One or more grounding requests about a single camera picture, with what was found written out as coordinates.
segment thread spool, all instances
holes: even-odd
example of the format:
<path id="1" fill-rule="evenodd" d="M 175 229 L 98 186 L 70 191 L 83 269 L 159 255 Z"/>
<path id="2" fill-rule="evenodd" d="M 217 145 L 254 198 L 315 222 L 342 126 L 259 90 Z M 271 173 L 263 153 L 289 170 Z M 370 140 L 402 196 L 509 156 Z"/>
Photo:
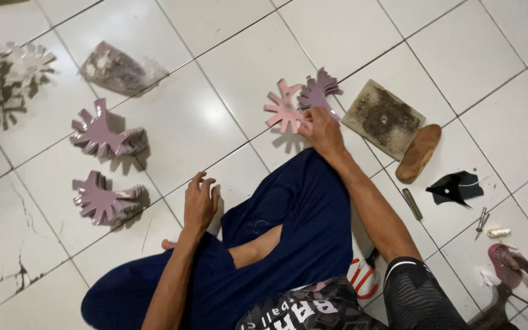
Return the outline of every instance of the thread spool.
<path id="1" fill-rule="evenodd" d="M 486 232 L 486 235 L 490 238 L 500 238 L 510 235 L 510 228 L 498 228 L 490 229 Z"/>

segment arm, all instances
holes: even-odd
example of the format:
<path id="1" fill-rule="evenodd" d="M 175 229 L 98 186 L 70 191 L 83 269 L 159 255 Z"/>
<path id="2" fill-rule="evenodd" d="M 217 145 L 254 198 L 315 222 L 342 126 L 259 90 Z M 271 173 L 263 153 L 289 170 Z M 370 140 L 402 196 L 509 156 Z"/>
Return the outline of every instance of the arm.
<path id="1" fill-rule="evenodd" d="M 203 181 L 205 175 L 205 172 L 197 173 L 185 191 L 184 228 L 158 281 L 142 330 L 177 330 L 181 323 L 194 254 L 217 212 L 219 201 L 215 187 L 209 198 L 209 186 L 215 180 Z"/>
<path id="2" fill-rule="evenodd" d="M 323 108 L 310 109 L 305 118 L 312 124 L 302 124 L 299 133 L 339 174 L 368 236 L 386 262 L 397 257 L 421 260 L 405 224 L 344 147 L 339 123 Z"/>

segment white tile floor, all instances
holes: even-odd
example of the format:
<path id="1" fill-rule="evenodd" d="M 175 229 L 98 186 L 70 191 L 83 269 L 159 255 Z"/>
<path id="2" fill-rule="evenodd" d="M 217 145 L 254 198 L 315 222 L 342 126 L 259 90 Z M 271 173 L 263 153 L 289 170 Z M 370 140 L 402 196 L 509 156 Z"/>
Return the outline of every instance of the white tile floor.
<path id="1" fill-rule="evenodd" d="M 341 80 L 344 94 L 330 98 L 341 115 L 374 79 L 444 126 L 433 158 L 409 186 L 394 178 L 390 157 L 343 133 L 464 319 L 492 299 L 479 270 L 492 270 L 486 251 L 500 240 L 473 241 L 483 206 L 492 210 L 488 227 L 510 227 L 503 241 L 528 258 L 528 0 L 31 0 L 0 7 L 0 41 L 33 39 L 57 56 L 59 72 L 19 123 L 0 131 L 0 330 L 89 328 L 79 312 L 87 288 L 114 266 L 160 252 L 163 238 L 177 239 L 180 186 L 197 171 L 218 179 L 224 210 L 247 199 L 307 147 L 300 136 L 267 128 L 266 95 L 277 92 L 279 79 L 304 83 L 322 66 Z M 172 74 L 138 99 L 90 86 L 76 72 L 101 40 Z M 149 152 L 98 161 L 70 145 L 70 120 L 97 97 L 126 127 L 146 128 Z M 113 232 L 91 226 L 72 204 L 70 182 L 93 169 L 114 189 L 144 184 L 151 206 Z M 424 191 L 458 170 L 485 178 L 485 195 L 468 202 L 472 210 L 436 206 Z M 421 222 L 400 195 L 404 187 Z M 528 300 L 528 281 L 515 292 Z M 386 321 L 382 295 L 360 304 Z M 528 329 L 526 304 L 511 299 L 508 314 Z"/>

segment hand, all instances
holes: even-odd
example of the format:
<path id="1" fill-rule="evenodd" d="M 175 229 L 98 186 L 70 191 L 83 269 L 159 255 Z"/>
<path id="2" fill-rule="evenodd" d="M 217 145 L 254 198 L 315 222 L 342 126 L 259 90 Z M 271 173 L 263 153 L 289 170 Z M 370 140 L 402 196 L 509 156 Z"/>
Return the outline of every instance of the hand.
<path id="1" fill-rule="evenodd" d="M 219 203 L 219 191 L 216 187 L 211 189 L 211 197 L 209 197 L 209 187 L 215 183 L 215 179 L 203 180 L 206 175 L 206 172 L 197 173 L 185 191 L 185 225 L 183 230 L 186 229 L 197 236 L 202 236 L 207 230 L 217 212 L 217 204 Z"/>
<path id="2" fill-rule="evenodd" d="M 311 108 L 305 112 L 304 117 L 309 121 L 301 123 L 298 132 L 326 161 L 331 163 L 346 152 L 339 123 L 325 108 Z"/>

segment foot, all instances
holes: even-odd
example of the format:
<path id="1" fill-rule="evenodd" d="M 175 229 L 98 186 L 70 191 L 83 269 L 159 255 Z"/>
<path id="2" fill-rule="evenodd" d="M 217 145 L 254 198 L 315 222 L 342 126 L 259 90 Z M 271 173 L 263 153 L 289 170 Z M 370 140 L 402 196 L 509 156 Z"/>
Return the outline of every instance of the foot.
<path id="1" fill-rule="evenodd" d="M 246 244 L 232 247 L 229 253 L 235 268 L 241 268 L 264 259 L 281 241 L 282 225 L 277 225 L 265 234 Z"/>
<path id="2" fill-rule="evenodd" d="M 165 250 L 170 250 L 176 246 L 176 243 L 173 243 L 169 240 L 163 240 L 162 241 L 162 248 Z"/>

